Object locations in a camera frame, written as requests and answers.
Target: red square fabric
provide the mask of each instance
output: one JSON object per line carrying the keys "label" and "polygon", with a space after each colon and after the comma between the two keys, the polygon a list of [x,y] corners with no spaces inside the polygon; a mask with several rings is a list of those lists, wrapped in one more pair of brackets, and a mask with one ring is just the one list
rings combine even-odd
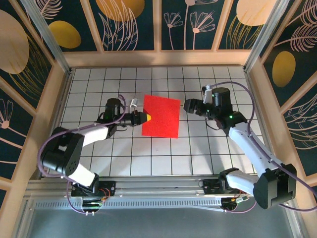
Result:
{"label": "red square fabric", "polygon": [[142,135],[178,138],[180,100],[145,95],[143,112],[151,120],[142,125]]}

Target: leaf drawing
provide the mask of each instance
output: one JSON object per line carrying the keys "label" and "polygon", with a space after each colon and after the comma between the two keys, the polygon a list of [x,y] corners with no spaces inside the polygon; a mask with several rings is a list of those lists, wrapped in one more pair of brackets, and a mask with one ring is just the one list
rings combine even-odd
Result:
{"label": "leaf drawing", "polygon": [[308,102],[290,108],[285,120],[297,149],[317,148],[317,94]]}
{"label": "leaf drawing", "polygon": [[44,19],[54,19],[62,9],[61,0],[34,0]]}
{"label": "leaf drawing", "polygon": [[108,17],[99,16],[103,22],[104,35],[103,46],[106,51],[135,50],[138,43],[138,26],[131,9],[123,2],[122,9],[114,0],[110,0],[111,8],[104,0],[101,1],[102,8]]}
{"label": "leaf drawing", "polygon": [[291,20],[286,26],[289,26],[298,18],[307,26],[317,24],[317,0],[306,0],[302,8],[302,13]]}
{"label": "leaf drawing", "polygon": [[274,46],[286,42],[290,42],[293,51],[309,52],[317,43],[317,25],[302,25],[294,31],[291,39],[279,42]]}

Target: white tile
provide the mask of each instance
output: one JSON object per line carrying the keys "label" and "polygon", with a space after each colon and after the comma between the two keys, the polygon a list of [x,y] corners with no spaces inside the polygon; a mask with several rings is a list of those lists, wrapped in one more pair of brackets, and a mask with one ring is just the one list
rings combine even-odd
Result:
{"label": "white tile", "polygon": [[78,122],[62,122],[61,127],[65,129],[75,129],[78,127]]}
{"label": "white tile", "polygon": [[184,79],[185,91],[201,91],[199,79]]}
{"label": "white tile", "polygon": [[98,119],[99,107],[84,107],[80,121],[91,121],[91,124]]}
{"label": "white tile", "polygon": [[80,157],[79,163],[86,169],[90,170],[91,157]]}
{"label": "white tile", "polygon": [[244,154],[240,146],[238,146],[237,143],[234,142],[230,137],[228,137],[228,144],[229,144],[230,154]]}
{"label": "white tile", "polygon": [[152,68],[137,68],[137,79],[151,79]]}
{"label": "white tile", "polygon": [[205,121],[192,120],[188,122],[189,136],[207,136]]}
{"label": "white tile", "polygon": [[[216,78],[216,83],[224,83],[224,82],[231,82],[230,78]],[[217,85],[217,88],[227,88],[230,91],[233,91],[232,83],[225,83]]]}
{"label": "white tile", "polygon": [[114,139],[112,156],[130,156],[131,146],[132,146],[131,138]]}
{"label": "white tile", "polygon": [[167,68],[168,78],[183,78],[182,67],[169,67]]}
{"label": "white tile", "polygon": [[213,67],[215,78],[230,78],[227,67]]}
{"label": "white tile", "polygon": [[226,137],[209,137],[209,147],[212,155],[229,154]]}
{"label": "white tile", "polygon": [[152,155],[170,155],[170,139],[152,138]]}
{"label": "white tile", "polygon": [[172,155],[190,155],[189,138],[179,137],[171,139]]}
{"label": "white tile", "polygon": [[113,139],[100,140],[94,143],[93,156],[111,156]]}
{"label": "white tile", "polygon": [[87,93],[101,93],[103,91],[103,80],[89,80]]}
{"label": "white tile", "polygon": [[173,175],[192,175],[191,156],[172,156]]}
{"label": "white tile", "polygon": [[151,157],[150,156],[132,156],[131,176],[149,176],[151,175]]}
{"label": "white tile", "polygon": [[92,68],[90,71],[89,80],[104,80],[105,73],[105,68]]}
{"label": "white tile", "polygon": [[98,174],[100,177],[110,175],[111,157],[93,157],[90,171]]}
{"label": "white tile", "polygon": [[168,92],[152,92],[152,96],[168,98]]}
{"label": "white tile", "polygon": [[192,155],[210,155],[208,137],[190,137]]}
{"label": "white tile", "polygon": [[110,176],[129,176],[131,169],[131,157],[113,157]]}
{"label": "white tile", "polygon": [[169,79],[168,80],[168,91],[184,91],[184,79]]}
{"label": "white tile", "polygon": [[197,67],[183,67],[184,78],[199,78]]}
{"label": "white tile", "polygon": [[84,104],[84,93],[70,93],[67,100],[67,107],[82,107]]}
{"label": "white tile", "polygon": [[83,149],[81,150],[81,154],[80,156],[92,156],[93,155],[93,147],[94,144],[89,144],[83,147]]}
{"label": "white tile", "polygon": [[153,156],[152,157],[152,175],[171,175],[171,157]]}
{"label": "white tile", "polygon": [[136,79],[136,68],[122,68],[121,79]]}
{"label": "white tile", "polygon": [[215,85],[216,84],[216,80],[214,78],[201,78],[200,79],[200,85],[201,87],[204,87],[206,85]]}
{"label": "white tile", "polygon": [[194,175],[212,175],[212,165],[210,155],[192,156]]}
{"label": "white tile", "polygon": [[246,118],[246,119],[250,119],[251,118],[251,114],[252,114],[252,105],[239,105],[239,112],[242,113],[242,115]]}
{"label": "white tile", "polygon": [[179,129],[178,129],[178,136],[179,137],[188,137],[188,122],[186,120],[181,120],[179,122]]}
{"label": "white tile", "polygon": [[187,112],[180,106],[179,120],[187,120]]}
{"label": "white tile", "polygon": [[105,79],[120,79],[121,68],[107,68]]}
{"label": "white tile", "polygon": [[90,74],[89,68],[78,68],[75,71],[74,80],[88,80]]}
{"label": "white tile", "polygon": [[84,107],[100,106],[101,96],[101,93],[87,93],[85,97]]}
{"label": "white tile", "polygon": [[87,90],[87,80],[73,81],[71,85],[71,93],[85,93]]}
{"label": "white tile", "polygon": [[63,122],[79,121],[82,108],[66,108]]}
{"label": "white tile", "polygon": [[119,92],[134,92],[135,80],[120,80]]}
{"label": "white tile", "polygon": [[[247,84],[247,80],[245,78],[232,78],[231,81],[241,83],[246,88],[249,88],[248,84]],[[237,84],[233,84],[233,89],[234,89],[234,91],[245,91],[243,87],[241,87],[240,85],[237,85]]]}
{"label": "white tile", "polygon": [[253,174],[252,164],[246,155],[231,155],[231,159],[233,167],[247,174]]}
{"label": "white tile", "polygon": [[132,156],[151,155],[151,138],[134,138]]}
{"label": "white tile", "polygon": [[258,120],[251,121],[251,129],[255,135],[262,135]]}
{"label": "white tile", "polygon": [[151,79],[142,79],[136,81],[136,92],[151,92],[152,90],[152,80]]}
{"label": "white tile", "polygon": [[104,107],[109,98],[118,98],[118,93],[103,93],[100,106]]}
{"label": "white tile", "polygon": [[180,105],[184,105],[184,102],[185,102],[185,93],[184,92],[169,92],[168,97],[180,100]]}
{"label": "white tile", "polygon": [[135,97],[138,99],[138,106],[143,106],[144,105],[144,97],[145,95],[151,95],[151,92],[137,92],[135,93]]}
{"label": "white tile", "polygon": [[249,94],[245,91],[235,91],[237,104],[252,104]]}
{"label": "white tile", "polygon": [[213,69],[211,66],[198,67],[199,78],[214,78]]}
{"label": "white tile", "polygon": [[166,67],[154,67],[152,68],[152,78],[167,78],[167,68]]}
{"label": "white tile", "polygon": [[230,73],[230,77],[231,78],[244,78],[244,72],[243,72],[243,67],[241,66],[232,66],[232,67],[228,67],[229,69],[229,73]]}
{"label": "white tile", "polygon": [[118,92],[120,80],[106,80],[103,92]]}
{"label": "white tile", "polygon": [[115,138],[131,138],[133,132],[133,127],[127,126],[127,127],[117,127],[117,131],[114,134]]}
{"label": "white tile", "polygon": [[153,92],[167,92],[167,79],[152,79]]}
{"label": "white tile", "polygon": [[[208,125],[210,125],[214,129],[218,129],[217,123],[214,120],[208,120]],[[210,127],[207,127],[208,136],[226,136],[226,134],[223,132],[223,130],[214,130]]]}
{"label": "white tile", "polygon": [[220,172],[232,168],[230,155],[212,155],[213,173],[218,175]]}

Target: flower drawing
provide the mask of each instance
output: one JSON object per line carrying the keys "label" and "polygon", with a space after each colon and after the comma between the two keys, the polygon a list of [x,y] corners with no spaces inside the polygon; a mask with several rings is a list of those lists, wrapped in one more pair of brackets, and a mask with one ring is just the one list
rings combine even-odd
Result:
{"label": "flower drawing", "polygon": [[171,13],[169,14],[168,12],[164,14],[164,19],[168,27],[169,31],[169,40],[170,40],[170,45],[172,47],[172,50],[174,50],[173,42],[172,42],[172,36],[170,29],[173,27],[181,26],[184,24],[183,21],[181,21],[181,16],[179,13]]}
{"label": "flower drawing", "polygon": [[197,15],[197,12],[193,12],[190,14],[190,23],[192,25],[193,32],[194,32],[193,50],[195,49],[196,34],[212,31],[215,29],[215,24],[212,24],[213,22],[212,14],[213,12],[211,13],[202,12],[199,16]]}
{"label": "flower drawing", "polygon": [[[12,117],[12,113],[13,113],[13,102],[8,100],[6,103],[4,102],[3,99],[0,99],[0,130],[11,130],[14,133],[26,137],[26,135],[12,129],[10,127],[10,120]],[[11,146],[14,146],[16,148],[22,149],[21,145],[15,144],[11,141],[8,141],[2,137],[0,137],[0,141],[9,144]],[[16,164],[16,162],[9,162],[9,161],[0,161],[0,163],[7,163],[7,164]]]}

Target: dark blue panel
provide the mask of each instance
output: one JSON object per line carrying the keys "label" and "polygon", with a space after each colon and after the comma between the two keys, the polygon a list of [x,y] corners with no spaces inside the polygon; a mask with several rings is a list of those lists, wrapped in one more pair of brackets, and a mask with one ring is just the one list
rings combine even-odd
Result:
{"label": "dark blue panel", "polygon": [[[2,90],[0,112],[4,119],[0,119],[0,161],[17,162],[33,117]],[[15,164],[0,162],[0,177],[11,179],[14,169]]]}
{"label": "dark blue panel", "polygon": [[10,14],[21,24],[28,36],[30,47],[28,63],[21,73],[9,74],[0,69],[0,76],[28,103],[36,108],[52,65],[24,26],[11,4],[8,1],[1,1],[0,9]]}
{"label": "dark blue panel", "polygon": [[[206,3],[213,2],[213,0],[206,0],[205,2]],[[199,26],[200,23],[204,20],[204,16],[206,15],[203,15],[202,13],[207,13],[207,14],[211,13],[212,18],[209,18],[208,20],[206,20],[204,24],[202,24],[199,27],[199,28],[202,28],[203,32],[199,32],[195,35],[195,50],[210,50],[213,44],[216,30],[218,28],[218,23],[219,23],[221,11],[222,11],[223,3],[224,3],[224,0],[218,0],[216,2],[208,3],[208,4],[195,4],[193,6],[188,6],[187,19],[185,19],[187,4],[185,3],[184,0],[174,0],[174,1],[163,0],[162,1],[162,16],[161,16],[162,17],[162,22],[161,22],[162,50],[172,50],[171,41],[172,41],[174,50],[184,49],[185,21],[187,22],[186,49],[192,50],[194,48],[193,28],[197,28],[197,26]],[[174,15],[171,15],[172,13],[176,13],[176,14],[179,13],[179,16],[176,18],[176,21],[178,20],[178,24],[175,24],[175,21],[173,21]],[[175,25],[175,26],[172,28],[168,28],[167,26],[168,23],[173,23],[172,25]]]}
{"label": "dark blue panel", "polygon": [[[302,13],[303,5],[305,0],[296,10],[292,19],[295,19]],[[276,45],[271,53],[268,55],[267,59],[264,62],[264,67],[266,69],[267,75],[271,81],[272,87],[276,94],[276,98],[282,106],[317,70],[317,46],[306,49],[306,51],[295,51],[291,48],[290,39],[298,27],[303,27],[303,22],[300,18],[296,18],[289,26],[285,28],[282,35],[277,41]],[[296,69],[291,81],[285,87],[277,87],[273,81],[272,69],[273,64],[279,53],[282,51],[290,52],[296,60]]]}
{"label": "dark blue panel", "polygon": [[[104,24],[101,16],[104,19],[108,19],[100,10],[98,7],[96,0],[90,0],[90,5],[94,14],[94,18],[97,24],[97,28],[99,31],[99,35],[101,38],[101,41],[103,41],[103,38],[105,38],[105,41],[107,39],[106,36],[104,36]],[[135,44],[130,44],[129,43],[121,44],[119,38],[122,37],[122,30],[117,31],[118,32],[118,40],[115,41],[114,46],[112,47],[112,44],[109,44],[109,47],[107,48],[104,45],[104,50],[105,51],[116,51],[116,50],[136,50],[136,51],[151,51],[154,50],[154,27],[153,27],[153,2],[152,0],[145,0],[145,5],[142,13],[137,16],[136,18],[136,24],[137,24],[137,33],[138,33],[138,39],[137,39],[137,44],[134,49]],[[115,33],[115,21],[109,19],[110,22],[110,27],[111,27],[111,33]]]}
{"label": "dark blue panel", "polygon": [[284,114],[307,176],[317,173],[317,85]]}

